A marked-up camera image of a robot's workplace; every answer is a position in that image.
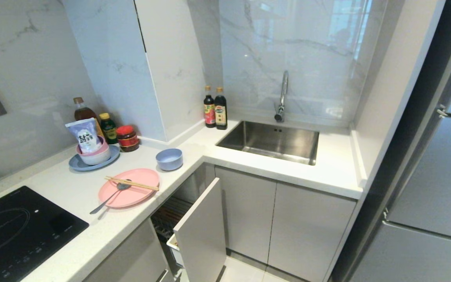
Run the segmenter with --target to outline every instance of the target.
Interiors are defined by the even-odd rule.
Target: refrigerator door
[[[451,236],[451,118],[441,121],[387,219]]]
[[[383,222],[350,281],[451,281],[451,240]]]

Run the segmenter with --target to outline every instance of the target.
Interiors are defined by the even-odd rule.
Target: pink plate
[[[148,168],[137,168],[131,171],[126,171],[124,173],[114,176],[114,178],[120,179],[131,179],[133,182],[139,182],[148,186],[158,187],[159,185],[159,175],[154,170]],[[113,181],[107,181],[99,191],[100,202],[104,202],[109,198],[115,191],[117,191],[116,183]],[[106,206],[111,208],[124,208],[142,202],[148,197],[154,194],[154,190],[145,189],[140,187],[130,187],[126,190],[119,191],[114,197],[107,202]]]

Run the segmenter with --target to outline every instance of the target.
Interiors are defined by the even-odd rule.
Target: marble wall tile
[[[64,0],[100,104],[118,125],[166,141],[133,0]]]
[[[135,0],[167,140],[203,119],[222,84],[218,0]]]
[[[229,110],[274,118],[283,71],[286,118],[347,126],[387,0],[220,0]]]
[[[97,99],[57,0],[0,0],[0,177],[75,141],[73,98]]]

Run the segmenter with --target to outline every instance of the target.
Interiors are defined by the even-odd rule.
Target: blue plate
[[[119,157],[119,148],[117,146],[109,145],[109,151],[111,152],[111,157],[107,161],[98,165],[96,164],[95,166],[89,166],[83,162],[78,154],[75,154],[74,157],[69,160],[69,166],[75,171],[93,171],[97,168],[103,168],[104,166],[116,161]]]

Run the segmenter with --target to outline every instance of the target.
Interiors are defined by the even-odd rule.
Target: blue bowl
[[[159,168],[164,171],[174,171],[177,168],[180,168],[184,163],[182,151],[175,148],[158,152],[156,161],[158,162]]]

